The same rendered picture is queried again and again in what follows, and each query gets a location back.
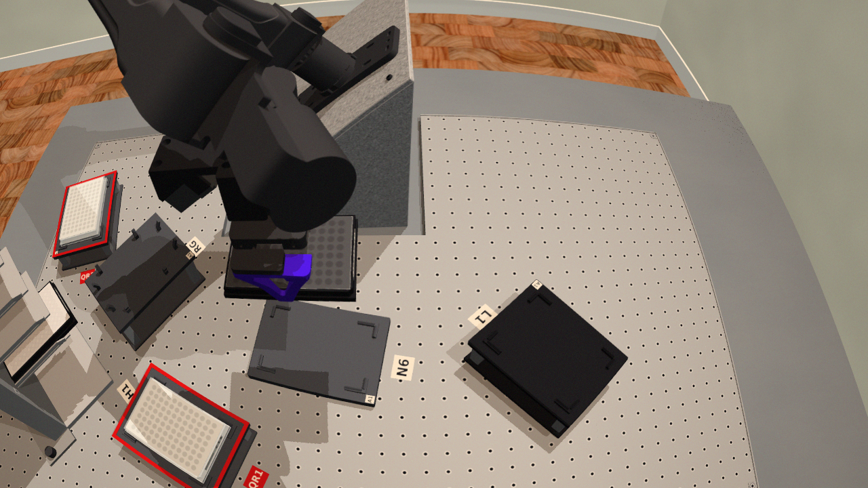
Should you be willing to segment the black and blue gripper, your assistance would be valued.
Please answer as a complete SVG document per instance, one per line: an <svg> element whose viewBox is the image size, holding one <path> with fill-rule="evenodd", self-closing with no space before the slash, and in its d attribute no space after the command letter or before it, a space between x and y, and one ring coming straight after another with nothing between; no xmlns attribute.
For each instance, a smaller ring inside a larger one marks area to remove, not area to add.
<svg viewBox="0 0 868 488"><path fill-rule="evenodd" d="M307 246L307 231L286 232L267 220L231 220L233 246L230 267L235 278L257 285L279 302L293 302L312 272L312 254L285 254L284 249ZM283 248L256 248L257 244L282 244ZM289 281L281 290L269 278Z"/></svg>

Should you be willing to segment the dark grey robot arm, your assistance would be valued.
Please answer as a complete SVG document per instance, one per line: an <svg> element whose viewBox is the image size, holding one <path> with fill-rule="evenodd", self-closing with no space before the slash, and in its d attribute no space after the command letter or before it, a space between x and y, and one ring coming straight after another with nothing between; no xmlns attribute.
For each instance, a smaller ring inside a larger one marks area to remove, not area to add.
<svg viewBox="0 0 868 488"><path fill-rule="evenodd" d="M149 169L162 203L182 213L218 185L230 221L269 211L286 232L317 228L348 203L356 171L317 112L399 53L396 26L345 53L302 8L88 1L134 107L165 135ZM294 74L311 84L299 96Z"/></svg>

